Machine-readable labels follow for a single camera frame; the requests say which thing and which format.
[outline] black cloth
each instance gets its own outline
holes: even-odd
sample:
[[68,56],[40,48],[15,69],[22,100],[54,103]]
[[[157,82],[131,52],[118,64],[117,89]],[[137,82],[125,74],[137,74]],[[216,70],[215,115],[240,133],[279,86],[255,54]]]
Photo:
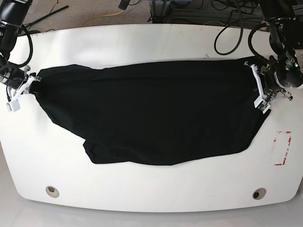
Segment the black cloth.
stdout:
[[267,118],[244,62],[155,62],[41,70],[31,93],[53,123],[84,138],[95,164],[174,165],[245,150]]

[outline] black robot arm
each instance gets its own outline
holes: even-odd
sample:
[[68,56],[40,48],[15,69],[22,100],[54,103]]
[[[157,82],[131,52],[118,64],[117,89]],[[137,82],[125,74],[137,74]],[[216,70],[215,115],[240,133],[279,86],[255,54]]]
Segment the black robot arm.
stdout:
[[[29,63],[33,54],[33,44],[23,26],[31,3],[32,0],[3,0],[0,5],[0,82],[14,89],[25,81],[24,71],[20,68]],[[16,65],[9,62],[9,56],[15,47],[20,29],[23,29],[29,38],[30,55],[26,62]]]
[[[261,60],[266,69],[269,90],[278,92],[287,87],[301,87],[303,84],[303,18],[297,16],[289,0],[261,0],[260,6],[265,23],[252,29],[249,35],[250,50]],[[251,40],[258,28],[268,27],[269,42],[278,58],[268,60],[253,49]]]

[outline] round hole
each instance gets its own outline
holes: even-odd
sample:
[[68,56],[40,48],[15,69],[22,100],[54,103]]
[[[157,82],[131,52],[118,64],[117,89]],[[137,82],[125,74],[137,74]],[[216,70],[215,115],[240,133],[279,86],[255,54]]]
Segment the round hole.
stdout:
[[54,189],[53,187],[48,187],[48,190],[49,190],[50,192],[54,192],[54,191],[55,191],[55,189]]
[[253,196],[254,196],[254,199],[256,199],[257,197],[259,197],[259,192],[255,192]]
[[53,198],[58,198],[59,197],[59,191],[56,188],[52,187],[52,186],[47,186],[46,187],[46,193],[49,196],[53,197]]
[[266,194],[266,189],[265,188],[259,188],[259,189],[254,191],[254,193],[252,194],[252,198],[254,200],[260,200],[265,196],[265,194]]

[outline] black cable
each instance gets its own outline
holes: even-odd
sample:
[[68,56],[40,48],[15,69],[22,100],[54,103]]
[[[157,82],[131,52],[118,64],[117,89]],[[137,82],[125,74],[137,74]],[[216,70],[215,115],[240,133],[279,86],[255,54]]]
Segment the black cable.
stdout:
[[150,22],[150,21],[152,21],[152,13],[151,13],[151,17],[147,20],[147,22]]
[[239,39],[238,39],[238,42],[236,44],[236,46],[231,50],[231,51],[228,51],[226,53],[221,53],[217,50],[217,40],[219,38],[219,36],[221,35],[222,31],[224,31],[224,29],[226,29],[227,27],[225,27],[218,35],[217,37],[215,38],[214,40],[214,51],[216,51],[217,54],[219,55],[229,55],[231,53],[233,53],[240,45],[241,41],[242,41],[242,37],[243,37],[243,31],[244,31],[244,26],[243,26],[243,15],[242,15],[242,12],[241,12],[241,8],[240,8],[240,5],[238,3],[238,0],[235,0],[236,2],[236,5],[237,5],[237,10],[238,10],[238,13],[239,13],[239,16],[240,16],[240,36],[239,36]]
[[52,10],[55,8],[55,6],[56,6],[57,4],[59,4],[59,0],[57,0],[57,2],[56,2],[56,3],[54,4],[54,6],[52,7],[51,11],[49,11],[49,13],[52,12]]
[[254,6],[254,1],[251,1],[251,6],[252,6],[253,8],[252,8],[252,11],[251,11],[250,14],[252,14],[252,13],[254,12],[254,10],[258,7],[258,4],[256,4],[256,5]]
[[191,21],[189,21],[189,20],[182,19],[182,18],[175,18],[175,19],[172,19],[172,21],[174,21],[174,20],[183,20],[183,21],[185,21],[185,22],[187,22],[187,23],[190,23],[190,24],[193,24],[193,25],[203,25],[203,24],[194,23],[194,22],[191,22]]
[[7,96],[7,98],[8,98],[8,102],[10,102],[11,101],[11,99],[10,99],[10,96],[9,96],[9,91],[8,91],[8,86],[6,86],[6,96]]
[[[260,18],[260,17],[247,17],[247,18],[243,18],[243,21],[244,21],[244,20],[248,20],[248,19],[258,19],[258,20],[261,20],[261,21],[263,20],[263,19]],[[224,28],[219,32],[219,34],[217,35],[217,37],[219,37],[227,28],[233,26],[234,24],[237,24],[238,22],[239,22],[239,20],[236,20],[236,21],[232,22],[231,24],[227,25],[226,27],[224,27]]]
[[297,9],[294,9],[294,10],[299,10],[299,9],[303,9],[303,7],[301,7],[301,8],[297,8]]
[[64,10],[64,9],[67,9],[68,7],[69,7],[69,6],[64,6],[64,7],[60,8],[60,9],[57,9],[56,11],[51,12],[51,13],[49,13],[49,14],[47,14],[47,15],[41,17],[41,18],[39,18],[38,20],[35,20],[35,21],[33,21],[33,22],[29,23],[29,24],[26,24],[25,27],[33,26],[33,25],[39,23],[40,21],[42,21],[42,20],[44,20],[44,19],[46,19],[46,18],[48,18],[48,17],[50,17],[50,16],[52,16],[52,15],[58,13],[58,12]]
[[21,28],[23,29],[24,33],[27,35],[27,38],[28,38],[29,56],[28,56],[28,59],[23,64],[15,65],[18,68],[22,68],[22,67],[26,66],[30,62],[30,60],[32,59],[33,52],[34,52],[33,41],[32,41],[32,38],[30,37],[30,34],[29,34],[28,30],[26,29],[26,27],[24,25],[21,25]]
[[248,36],[248,47],[250,48],[250,51],[257,57],[259,58],[261,61],[263,61],[265,64],[269,64],[269,60],[267,60],[266,58],[264,58],[262,55],[260,55],[258,52],[255,51],[255,49],[252,46],[252,37],[255,34],[255,32],[263,27],[268,27],[267,24],[259,24],[257,26],[255,26],[252,31],[250,32],[249,36]]
[[204,0],[202,0],[202,4],[199,8],[197,8],[197,10],[201,9],[203,5],[204,5]]
[[[232,19],[232,14],[233,14],[234,12],[237,12],[237,10],[232,10],[232,11],[230,12],[230,14],[229,14],[229,16],[228,16],[228,19],[227,19],[227,22],[225,23],[225,25],[224,25],[224,26],[226,26],[226,25],[228,25],[228,24],[229,24],[229,22],[230,22],[230,21],[231,21],[231,19]],[[251,15],[251,14],[253,13],[253,10],[252,10],[250,13],[243,12],[243,11],[241,11],[241,13],[242,13],[242,14]]]
[[225,6],[225,8],[218,9],[218,8],[216,8],[216,7],[214,6],[214,4],[213,4],[213,0],[210,0],[210,4],[211,4],[211,5],[212,5],[212,7],[213,7],[214,9],[216,9],[216,10],[225,10],[225,9],[227,9],[227,7],[228,7],[228,6]]
[[137,5],[138,3],[140,3],[141,1],[137,1],[136,3],[134,4],[128,4],[129,6],[134,6],[134,5]]
[[[228,1],[214,0],[214,1],[217,1],[217,2],[223,4],[223,5],[227,6],[227,7],[237,8],[237,5],[234,4],[233,2],[229,1],[229,0],[228,0]],[[244,1],[243,1],[243,4],[240,5],[240,7],[244,7],[244,8],[248,8],[248,9],[255,9],[255,8],[256,8],[256,7],[254,7],[253,5],[252,5],[252,6],[245,6],[245,4],[246,4],[247,2],[251,2],[251,3],[252,3],[251,0],[250,0],[250,1],[244,0]]]

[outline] white table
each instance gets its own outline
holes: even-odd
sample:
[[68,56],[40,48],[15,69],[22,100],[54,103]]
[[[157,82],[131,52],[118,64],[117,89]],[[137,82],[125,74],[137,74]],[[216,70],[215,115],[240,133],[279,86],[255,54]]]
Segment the white table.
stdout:
[[[213,41],[220,28],[195,25],[124,25],[87,27],[33,35],[31,72],[80,64],[102,69],[151,61],[214,60]],[[249,30],[228,58],[250,56]],[[230,28],[219,40],[221,52],[233,48],[239,31]],[[268,33],[254,35],[254,46],[271,54]],[[11,61],[27,58],[26,37],[18,39]],[[303,176],[303,95],[282,100],[239,154],[205,158],[175,166],[135,163],[95,165],[82,146],[84,139],[53,124],[33,95],[20,98],[21,110],[8,113],[5,86],[0,86],[0,139],[18,193],[29,200],[73,207],[137,212],[225,210],[292,199]],[[291,131],[291,144],[283,162]],[[276,138],[277,146],[273,147]],[[58,198],[47,195],[54,186]],[[261,200],[252,198],[267,190]]]

